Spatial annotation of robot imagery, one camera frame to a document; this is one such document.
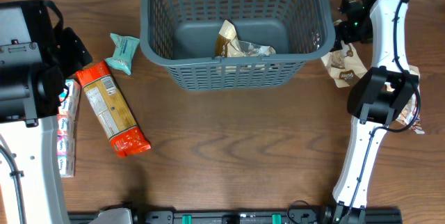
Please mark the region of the brown white snack bag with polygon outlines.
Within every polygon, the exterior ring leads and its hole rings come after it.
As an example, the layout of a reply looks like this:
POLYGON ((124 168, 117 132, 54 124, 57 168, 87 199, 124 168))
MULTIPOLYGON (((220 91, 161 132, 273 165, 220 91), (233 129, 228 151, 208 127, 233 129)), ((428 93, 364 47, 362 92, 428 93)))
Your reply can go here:
MULTIPOLYGON (((235 26, 225 20, 218 32, 216 40, 216 57, 222 58, 238 58, 238 57, 258 57, 258 56, 270 56, 277 52, 271 46, 258 45, 251 42, 246 42, 238 39, 235 26)), ((235 74, 237 70, 240 73, 250 72, 254 68, 254 71, 264 71, 266 64, 256 65, 241 65, 237 68, 235 65, 228 65, 225 67, 226 74, 235 74)))
POLYGON ((338 88, 354 86, 368 70, 351 43, 346 45, 341 40, 340 46, 340 50, 329 52, 321 61, 338 88))
MULTIPOLYGON (((419 71, 418 67, 413 66, 413 65, 409 65, 409 67, 410 67, 410 74, 417 75, 420 78, 420 71, 419 71)), ((385 88, 389 92, 395 91, 395 89, 392 88, 391 85, 385 85, 385 88)), ((397 117, 396 121, 401 123, 404 126, 408 125, 414 118, 417 109, 418 108, 416 105, 416 95, 414 93, 413 96, 408 101, 408 103, 405 105, 404 109, 401 111, 401 113, 397 117)), ((416 117, 416 120, 415 120, 414 124, 410 127, 410 129, 413 132, 415 132, 416 134, 425 134, 425 131, 421 127, 420 116, 416 117)))

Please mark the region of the grey plastic mesh basket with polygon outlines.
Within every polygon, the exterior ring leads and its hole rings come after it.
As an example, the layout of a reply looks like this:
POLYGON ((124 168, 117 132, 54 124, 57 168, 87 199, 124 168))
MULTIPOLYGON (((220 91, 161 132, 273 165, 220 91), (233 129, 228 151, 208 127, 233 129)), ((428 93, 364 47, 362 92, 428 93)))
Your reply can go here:
POLYGON ((334 45, 329 0, 141 0, 140 48, 186 90, 263 88, 286 84, 334 45), (216 57, 228 20, 239 40, 271 46, 270 56, 216 57), (266 64, 226 74, 225 67, 266 64))

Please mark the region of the teal snack packet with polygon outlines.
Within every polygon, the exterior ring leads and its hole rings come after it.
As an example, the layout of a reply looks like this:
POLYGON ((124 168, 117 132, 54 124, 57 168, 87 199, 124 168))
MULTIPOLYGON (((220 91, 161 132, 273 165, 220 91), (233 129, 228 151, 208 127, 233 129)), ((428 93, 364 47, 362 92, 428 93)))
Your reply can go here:
POLYGON ((106 63, 113 69, 123 71, 130 76, 132 60, 140 40, 131 36, 121 36, 115 33, 111 33, 110 37, 115 44, 115 50, 111 57, 105 59, 106 63))

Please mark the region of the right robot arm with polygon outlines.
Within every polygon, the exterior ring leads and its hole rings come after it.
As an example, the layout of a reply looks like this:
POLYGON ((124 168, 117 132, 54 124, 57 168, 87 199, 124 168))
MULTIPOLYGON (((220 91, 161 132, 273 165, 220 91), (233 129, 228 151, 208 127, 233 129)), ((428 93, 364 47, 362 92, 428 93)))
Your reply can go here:
POLYGON ((347 111, 351 133, 340 178, 334 187, 336 206, 323 223, 365 223, 367 192, 379 146, 410 99, 419 114, 419 76, 411 74, 405 55, 405 16, 410 0, 341 0, 347 20, 335 26, 334 49, 370 42, 369 70, 351 88, 347 111))

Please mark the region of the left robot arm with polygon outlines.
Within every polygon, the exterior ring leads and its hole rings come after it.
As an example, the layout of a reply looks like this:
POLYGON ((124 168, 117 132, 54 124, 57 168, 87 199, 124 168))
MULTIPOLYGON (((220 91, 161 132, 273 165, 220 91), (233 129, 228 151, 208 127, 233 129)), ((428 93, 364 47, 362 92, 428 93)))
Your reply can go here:
POLYGON ((50 0, 1 3, 1 197, 8 223, 70 223, 58 171, 60 94, 92 56, 50 0))

